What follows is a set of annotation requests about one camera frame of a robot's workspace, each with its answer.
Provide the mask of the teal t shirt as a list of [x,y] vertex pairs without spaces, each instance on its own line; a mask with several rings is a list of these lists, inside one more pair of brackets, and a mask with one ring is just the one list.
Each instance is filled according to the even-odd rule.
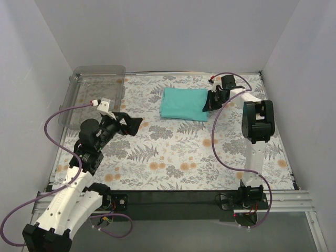
[[164,88],[160,116],[165,119],[206,122],[208,113],[203,112],[206,101],[206,89]]

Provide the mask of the clear plastic bin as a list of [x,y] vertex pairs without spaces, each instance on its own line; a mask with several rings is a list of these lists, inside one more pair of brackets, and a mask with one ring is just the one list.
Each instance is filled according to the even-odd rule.
[[[69,87],[61,106],[61,110],[88,104],[91,100],[107,98],[110,100],[109,110],[119,112],[124,98],[125,67],[122,65],[80,66],[70,76]],[[79,130],[83,121],[94,118],[100,120],[100,113],[95,107],[86,107],[63,112],[58,122],[61,126]]]

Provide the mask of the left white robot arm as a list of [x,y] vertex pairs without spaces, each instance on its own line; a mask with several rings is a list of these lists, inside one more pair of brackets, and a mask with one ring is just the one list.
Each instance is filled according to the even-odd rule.
[[142,118],[127,113],[103,114],[101,121],[82,122],[66,178],[47,209],[34,224],[27,224],[23,238],[29,251],[69,251],[81,225],[96,210],[111,206],[109,186],[92,183],[103,160],[102,149],[116,134],[135,136]]

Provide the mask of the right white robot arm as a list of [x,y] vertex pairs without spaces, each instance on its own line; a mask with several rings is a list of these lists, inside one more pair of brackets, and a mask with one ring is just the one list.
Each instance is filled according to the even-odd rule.
[[266,179],[262,175],[264,153],[267,143],[275,133],[274,106],[270,100],[261,100],[251,94],[252,87],[246,88],[236,85],[234,73],[220,73],[211,76],[209,84],[212,86],[207,93],[204,112],[218,111],[221,113],[230,102],[235,103],[242,110],[241,132],[245,139],[245,166],[235,171],[242,172],[237,190],[228,195],[220,196],[222,209],[242,207],[256,211],[259,205],[267,206],[264,195]]

